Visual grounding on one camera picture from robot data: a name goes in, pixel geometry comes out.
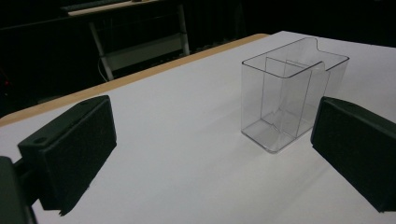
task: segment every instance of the clear plastic container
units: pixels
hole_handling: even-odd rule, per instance
[[[271,153],[310,130],[320,98],[334,97],[347,56],[308,37],[242,62],[242,133]]]

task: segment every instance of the table edge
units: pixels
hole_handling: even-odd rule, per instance
[[[161,72],[164,72],[166,70],[181,66],[186,63],[191,63],[200,59],[203,59],[205,57],[223,52],[228,49],[233,49],[236,47],[239,47],[241,45],[244,45],[246,43],[265,38],[267,37],[267,34],[256,34],[256,35],[250,35],[235,41],[232,41],[230,43],[220,45],[217,47],[214,47],[212,49],[207,49],[198,53],[194,53],[192,55],[174,60],[169,63],[163,63],[160,65],[157,65],[155,67],[151,67],[149,69],[133,73],[131,75],[128,75],[126,77],[120,77],[115,80],[112,80],[107,83],[103,83],[94,87],[90,87],[88,89],[82,90],[82,91],[77,91],[71,94],[68,94],[66,96],[48,101],[46,103],[40,104],[40,105],[34,105],[28,108],[25,108],[20,111],[16,111],[14,113],[5,115],[4,117],[0,118],[0,127],[6,126],[8,124],[23,120],[23,119],[29,119],[33,116],[51,111],[53,109],[60,108],[65,105],[70,105],[82,100],[85,100],[87,98],[93,97],[95,95],[99,95],[101,93],[104,93],[106,91],[111,91],[114,90],[118,87],[125,86],[127,84],[136,82],[140,79],[146,78],[146,77],[151,77],[153,75],[159,74]]]

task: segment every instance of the container lip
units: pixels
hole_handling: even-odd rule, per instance
[[[312,67],[315,67],[316,65],[318,65],[318,64],[320,64],[320,63],[324,63],[324,62],[323,62],[323,61],[320,61],[320,62],[314,63],[314,64],[312,64],[311,66],[306,67],[305,69],[303,69],[303,70],[301,70],[301,71],[299,71],[299,72],[296,72],[296,73],[294,73],[293,75],[290,75],[290,76],[288,76],[288,77],[280,77],[280,76],[278,76],[278,75],[276,75],[276,74],[273,74],[273,73],[270,73],[270,72],[267,72],[267,71],[263,71],[263,70],[261,70],[260,68],[253,67],[253,66],[250,66],[250,65],[248,65],[248,64],[244,64],[244,65],[245,65],[245,66],[248,66],[248,67],[251,67],[251,68],[253,68],[253,69],[256,69],[256,70],[263,71],[265,74],[269,74],[269,75],[272,75],[272,76],[274,76],[274,77],[280,77],[280,78],[286,79],[286,78],[295,77],[295,76],[301,74],[302,72],[305,72],[306,70],[309,70],[309,69],[311,69]]]
[[[293,42],[291,42],[291,43],[289,43],[289,44],[287,44],[287,45],[283,45],[283,46],[278,47],[278,48],[276,48],[276,49],[271,49],[271,50],[266,51],[266,52],[264,52],[264,53],[261,53],[261,54],[259,54],[259,55],[256,55],[256,56],[253,56],[253,57],[251,57],[251,58],[248,58],[248,59],[242,61],[242,65],[251,67],[251,68],[256,69],[256,70],[263,71],[264,73],[268,73],[268,74],[273,75],[273,76],[276,76],[276,77],[280,77],[280,76],[277,76],[277,75],[275,75],[275,74],[272,74],[272,73],[269,73],[269,72],[267,72],[267,71],[264,71],[264,70],[262,70],[262,69],[260,69],[260,68],[253,67],[253,66],[247,64],[247,61],[250,61],[250,60],[252,60],[252,59],[254,59],[254,58],[260,57],[260,56],[262,56],[262,55],[264,55],[264,54],[267,54],[267,53],[269,53],[269,52],[275,51],[275,50],[277,50],[277,49],[285,48],[285,47],[288,46],[288,45],[292,45],[292,44],[294,44],[294,43],[296,43],[296,42],[299,42],[299,41],[302,41],[302,40],[304,40],[304,39],[314,39],[314,40],[316,41],[316,43],[317,43],[317,44],[316,44],[316,48],[317,48],[317,50],[318,50],[319,52],[323,52],[323,53],[327,53],[327,54],[332,54],[332,55],[336,55],[336,56],[340,56],[340,57],[343,57],[343,58],[344,58],[344,60],[342,60],[342,61],[339,62],[339,63],[336,63],[335,65],[333,65],[333,66],[331,66],[331,67],[329,67],[329,68],[326,69],[325,71],[329,71],[329,70],[331,70],[332,68],[334,68],[335,66],[337,66],[337,65],[339,65],[339,64],[341,64],[341,63],[344,63],[344,62],[349,61],[349,57],[346,56],[346,55],[341,55],[341,54],[336,54],[336,53],[331,53],[331,52],[328,52],[328,51],[320,50],[320,49],[318,48],[318,39],[317,39],[317,38],[315,38],[315,37],[304,37],[304,38],[298,39],[298,40],[296,40],[296,41],[293,41]],[[300,74],[301,72],[305,71],[306,69],[309,69],[309,68],[311,68],[311,67],[313,67],[313,66],[316,66],[316,65],[319,64],[319,63],[324,63],[324,62],[323,62],[323,61],[320,61],[320,62],[318,62],[318,63],[312,64],[312,65],[306,67],[305,69],[303,69],[302,71],[300,71],[300,72],[298,72],[298,73],[296,73],[296,74],[294,74],[294,75],[291,75],[291,76],[289,76],[289,77],[294,77],[295,75]]]

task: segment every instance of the white tabletop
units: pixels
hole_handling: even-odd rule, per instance
[[[241,62],[305,37],[280,32],[113,91],[118,145],[66,216],[46,223],[396,223],[378,213],[309,141],[269,154],[240,133]],[[339,98],[396,122],[396,49],[318,39],[346,55]],[[0,128],[0,155],[72,105]]]

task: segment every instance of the transparent acrylic box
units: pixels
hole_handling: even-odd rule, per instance
[[[277,153],[315,122],[323,95],[334,97],[347,56],[304,38],[242,62],[242,133]]]

